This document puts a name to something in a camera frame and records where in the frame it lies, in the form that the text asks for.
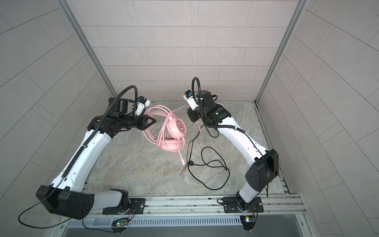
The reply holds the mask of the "pink headphones with cable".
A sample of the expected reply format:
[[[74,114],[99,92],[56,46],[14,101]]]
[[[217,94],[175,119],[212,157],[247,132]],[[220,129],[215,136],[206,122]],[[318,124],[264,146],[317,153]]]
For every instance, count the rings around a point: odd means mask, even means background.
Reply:
[[[163,105],[156,105],[146,110],[148,116],[164,117],[163,125],[158,136],[155,136],[152,128],[144,130],[145,138],[152,144],[164,151],[181,153],[185,145],[187,128],[184,122],[175,114],[176,110],[171,110]]]

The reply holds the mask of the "black white headphones with cable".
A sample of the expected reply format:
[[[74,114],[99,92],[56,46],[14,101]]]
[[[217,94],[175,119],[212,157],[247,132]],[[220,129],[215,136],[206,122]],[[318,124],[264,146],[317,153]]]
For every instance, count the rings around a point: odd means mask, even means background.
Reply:
[[[201,133],[201,129],[204,127],[205,125],[201,125],[200,128],[199,128],[199,131],[197,132],[196,136],[189,142],[189,144],[187,145],[187,151],[186,151],[186,159],[185,159],[185,164],[181,170],[181,174],[184,174],[186,171],[189,172],[189,174],[192,176],[192,178],[194,178],[197,182],[199,182],[202,186],[204,186],[206,189],[208,190],[211,190],[211,191],[218,191],[218,190],[221,190],[223,187],[225,187],[225,185],[227,184],[230,176],[231,176],[231,171],[230,169],[228,168],[227,166],[227,163],[225,161],[225,159],[220,155],[219,152],[217,152],[213,147],[210,147],[210,146],[206,146],[206,147],[203,147],[202,150],[200,151],[200,159],[202,161],[201,164],[196,164],[193,162],[193,160],[191,159],[192,157],[192,152],[193,152],[193,147],[194,147],[194,142],[195,140],[199,137],[200,133]],[[218,159],[215,159],[215,160],[210,160],[208,162],[205,161],[205,159],[203,158],[203,152],[204,150],[206,149],[210,149],[211,151],[213,151],[219,158]],[[191,169],[190,167],[192,166],[198,166],[198,167],[207,167],[207,168],[213,168],[213,169],[217,169],[217,168],[222,168],[224,171],[226,171],[228,173],[227,177],[226,177],[226,180],[225,182],[221,185],[221,187],[219,188],[210,188],[208,187],[203,181],[201,181],[200,179],[198,179],[192,172],[191,172]]]

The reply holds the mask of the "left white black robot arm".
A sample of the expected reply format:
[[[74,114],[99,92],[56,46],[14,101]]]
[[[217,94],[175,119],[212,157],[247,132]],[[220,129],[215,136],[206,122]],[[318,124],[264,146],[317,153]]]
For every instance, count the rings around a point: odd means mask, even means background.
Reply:
[[[145,115],[150,101],[140,96],[136,111],[127,115],[128,104],[133,100],[119,99],[111,104],[106,117],[95,117],[87,127],[85,137],[76,153],[62,172],[48,186],[40,186],[36,197],[51,214],[81,220],[90,212],[125,214],[130,211],[128,192],[111,189],[97,194],[83,193],[84,185],[97,162],[99,155],[110,140],[122,131],[137,128],[147,129],[156,121]]]

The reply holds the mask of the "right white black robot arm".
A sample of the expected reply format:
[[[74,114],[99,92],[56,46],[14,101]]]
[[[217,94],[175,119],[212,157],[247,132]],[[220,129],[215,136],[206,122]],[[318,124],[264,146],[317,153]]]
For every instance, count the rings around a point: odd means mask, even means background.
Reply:
[[[223,105],[215,102],[216,95],[202,91],[194,95],[188,90],[183,98],[189,104],[188,116],[192,122],[201,119],[206,127],[213,128],[228,138],[247,160],[249,169],[246,183],[237,192],[235,205],[241,212],[262,212],[257,196],[279,173],[279,155],[254,141]]]

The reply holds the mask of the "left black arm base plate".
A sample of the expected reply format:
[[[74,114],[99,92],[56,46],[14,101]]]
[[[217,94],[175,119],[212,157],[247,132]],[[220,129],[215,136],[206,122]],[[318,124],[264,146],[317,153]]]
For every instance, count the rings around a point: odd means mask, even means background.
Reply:
[[[102,210],[103,215],[132,215],[142,214],[145,207],[145,198],[129,198],[128,207],[108,207]]]

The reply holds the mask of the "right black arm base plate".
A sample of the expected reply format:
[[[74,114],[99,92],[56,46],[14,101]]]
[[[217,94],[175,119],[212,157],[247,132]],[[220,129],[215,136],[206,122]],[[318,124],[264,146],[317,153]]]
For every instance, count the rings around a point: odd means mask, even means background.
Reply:
[[[263,203],[260,197],[253,198],[250,202],[245,202],[238,197],[223,197],[221,204],[225,213],[263,213]]]

